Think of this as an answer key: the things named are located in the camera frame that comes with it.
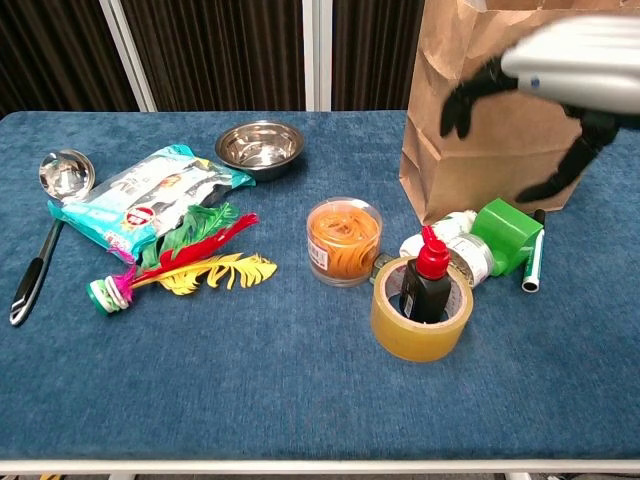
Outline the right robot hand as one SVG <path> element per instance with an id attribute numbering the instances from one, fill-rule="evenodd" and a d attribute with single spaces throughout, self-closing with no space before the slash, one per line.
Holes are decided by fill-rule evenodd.
<path id="1" fill-rule="evenodd" d="M 530 203 L 573 183 L 622 129 L 639 127 L 639 18 L 585 15 L 550 22 L 490 57 L 449 93 L 440 134 L 465 138 L 475 102 L 518 90 L 562 106 L 580 135 L 544 182 L 516 197 Z"/>

